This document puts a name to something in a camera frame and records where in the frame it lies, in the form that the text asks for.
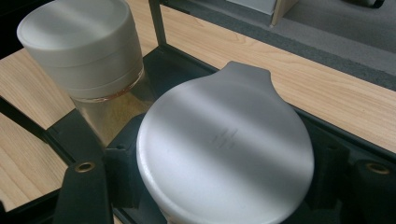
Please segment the grey spice jar white lid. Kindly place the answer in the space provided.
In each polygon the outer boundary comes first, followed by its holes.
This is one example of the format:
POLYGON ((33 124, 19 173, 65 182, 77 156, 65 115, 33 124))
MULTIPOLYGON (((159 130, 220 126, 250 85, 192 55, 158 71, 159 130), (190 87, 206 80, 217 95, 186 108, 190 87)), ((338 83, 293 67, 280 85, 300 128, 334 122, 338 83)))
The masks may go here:
POLYGON ((230 62, 162 95, 137 163, 168 224, 278 224, 308 192, 314 154, 269 71, 230 62))

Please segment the black two-tier metal rack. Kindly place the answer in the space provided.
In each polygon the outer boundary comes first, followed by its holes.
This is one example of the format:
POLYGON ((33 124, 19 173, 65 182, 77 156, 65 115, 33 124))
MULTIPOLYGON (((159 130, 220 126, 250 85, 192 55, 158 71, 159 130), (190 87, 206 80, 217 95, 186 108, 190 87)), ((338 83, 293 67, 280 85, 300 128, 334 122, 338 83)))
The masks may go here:
MULTIPOLYGON (((230 62, 269 71, 277 94, 307 129, 312 149, 317 142, 339 143, 350 151, 349 162, 373 160, 396 169, 396 92, 370 89, 357 79, 338 75, 241 35, 212 32, 207 22, 164 7, 159 0, 125 1, 134 16, 137 35, 152 34, 154 47, 143 57, 143 64, 154 101, 147 111, 129 120, 106 147, 99 144, 69 98, 27 50, 0 60, 0 164, 7 159, 1 153, 2 147, 27 153, 34 147, 43 147, 44 155, 29 154, 27 161, 36 164, 38 175, 54 173, 58 180, 47 195, 0 214, 0 224, 53 223, 66 169, 118 146, 135 154, 141 198, 137 208, 115 208, 113 220, 168 224, 138 168, 136 142, 140 126, 150 108, 167 91, 213 75, 230 62)), ((340 223, 335 210, 310 209, 307 194, 298 208, 278 224, 340 223)))

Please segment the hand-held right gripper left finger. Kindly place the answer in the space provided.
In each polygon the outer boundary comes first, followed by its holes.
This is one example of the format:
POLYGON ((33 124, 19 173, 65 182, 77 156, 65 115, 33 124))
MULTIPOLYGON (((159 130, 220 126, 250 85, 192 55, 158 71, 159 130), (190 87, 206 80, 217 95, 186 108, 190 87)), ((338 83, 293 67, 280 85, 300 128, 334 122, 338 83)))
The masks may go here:
POLYGON ((140 198, 134 152, 108 148, 66 169, 53 224, 113 224, 115 208, 137 208, 140 198))

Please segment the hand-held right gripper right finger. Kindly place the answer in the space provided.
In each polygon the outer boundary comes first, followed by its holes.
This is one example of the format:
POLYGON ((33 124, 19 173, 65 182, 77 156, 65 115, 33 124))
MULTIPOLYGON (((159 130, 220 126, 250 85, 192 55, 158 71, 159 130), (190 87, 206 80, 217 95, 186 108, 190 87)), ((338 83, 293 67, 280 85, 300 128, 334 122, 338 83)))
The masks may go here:
POLYGON ((396 169, 373 160, 349 162, 339 143, 313 145, 315 172, 306 202, 332 209, 341 224, 396 224, 396 169))

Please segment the tan spice jar grey lid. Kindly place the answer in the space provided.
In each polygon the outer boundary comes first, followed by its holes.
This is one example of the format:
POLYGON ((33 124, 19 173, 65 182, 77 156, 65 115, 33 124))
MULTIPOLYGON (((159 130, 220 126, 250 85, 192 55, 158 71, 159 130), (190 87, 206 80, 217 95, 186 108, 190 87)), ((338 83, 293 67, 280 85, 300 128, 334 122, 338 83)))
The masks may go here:
POLYGON ((125 0, 54 0, 29 13, 17 37, 104 147, 154 101, 125 0))

